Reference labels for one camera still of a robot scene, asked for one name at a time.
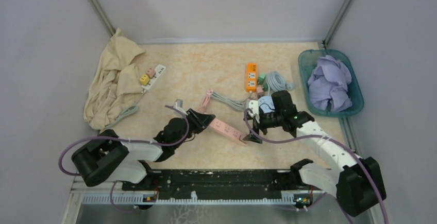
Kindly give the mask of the pink power strip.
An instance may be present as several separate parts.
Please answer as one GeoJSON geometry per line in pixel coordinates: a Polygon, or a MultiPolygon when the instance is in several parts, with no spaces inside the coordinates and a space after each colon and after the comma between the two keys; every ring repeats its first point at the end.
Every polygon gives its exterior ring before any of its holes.
{"type": "Polygon", "coordinates": [[[215,118],[208,127],[241,146],[248,145],[248,143],[243,140],[247,135],[246,133],[232,127],[218,118],[215,118]]]}

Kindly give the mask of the pink USB charger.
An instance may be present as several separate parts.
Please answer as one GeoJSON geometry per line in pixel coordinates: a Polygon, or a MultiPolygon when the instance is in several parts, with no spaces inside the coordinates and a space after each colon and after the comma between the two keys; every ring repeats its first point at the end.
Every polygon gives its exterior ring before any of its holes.
{"type": "Polygon", "coordinates": [[[258,85],[256,87],[256,94],[257,94],[258,97],[263,97],[265,95],[264,89],[263,89],[262,86],[258,85]]]}

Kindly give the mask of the orange power strip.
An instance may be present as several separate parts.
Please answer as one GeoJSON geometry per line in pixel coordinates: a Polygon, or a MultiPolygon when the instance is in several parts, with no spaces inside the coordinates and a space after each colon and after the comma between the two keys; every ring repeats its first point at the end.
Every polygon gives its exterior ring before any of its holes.
{"type": "Polygon", "coordinates": [[[245,91],[254,93],[258,82],[258,66],[256,63],[247,64],[245,79],[245,91]]]}

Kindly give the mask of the round light blue power socket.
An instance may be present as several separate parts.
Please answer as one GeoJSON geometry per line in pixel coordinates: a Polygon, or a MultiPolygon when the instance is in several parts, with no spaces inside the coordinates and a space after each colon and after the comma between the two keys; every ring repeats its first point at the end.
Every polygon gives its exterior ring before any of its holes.
{"type": "Polygon", "coordinates": [[[271,113],[275,111],[275,106],[271,96],[263,96],[259,98],[258,104],[263,113],[271,113]]]}

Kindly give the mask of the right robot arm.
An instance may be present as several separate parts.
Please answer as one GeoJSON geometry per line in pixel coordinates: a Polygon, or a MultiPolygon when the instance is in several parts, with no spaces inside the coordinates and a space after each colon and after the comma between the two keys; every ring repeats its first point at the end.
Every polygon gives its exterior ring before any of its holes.
{"type": "Polygon", "coordinates": [[[356,217],[379,205],[383,218],[387,212],[385,186],[378,162],[362,158],[346,145],[328,135],[314,117],[298,111],[288,91],[278,91],[270,96],[271,103],[250,100],[244,108],[244,121],[249,134],[246,141],[276,144],[302,141],[329,165],[324,168],[310,159],[291,166],[290,182],[296,189],[315,186],[333,196],[340,207],[356,217]]]}

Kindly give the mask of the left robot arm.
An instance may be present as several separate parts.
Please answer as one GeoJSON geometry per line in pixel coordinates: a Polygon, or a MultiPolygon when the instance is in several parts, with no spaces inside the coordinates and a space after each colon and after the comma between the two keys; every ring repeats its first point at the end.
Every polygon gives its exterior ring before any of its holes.
{"type": "Polygon", "coordinates": [[[203,132],[215,118],[213,114],[189,109],[181,117],[172,118],[151,140],[122,139],[109,129],[99,136],[85,139],[71,160],[88,187],[105,181],[122,181],[147,190],[155,182],[147,163],[167,160],[183,143],[203,132]]]}

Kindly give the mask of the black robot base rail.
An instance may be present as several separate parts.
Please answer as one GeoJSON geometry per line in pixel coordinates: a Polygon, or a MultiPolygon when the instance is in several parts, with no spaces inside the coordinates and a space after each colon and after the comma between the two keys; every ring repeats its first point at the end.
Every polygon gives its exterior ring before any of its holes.
{"type": "Polygon", "coordinates": [[[151,191],[159,200],[279,200],[283,193],[310,195],[317,188],[299,183],[288,169],[155,170],[139,183],[123,182],[124,191],[151,191]]]}

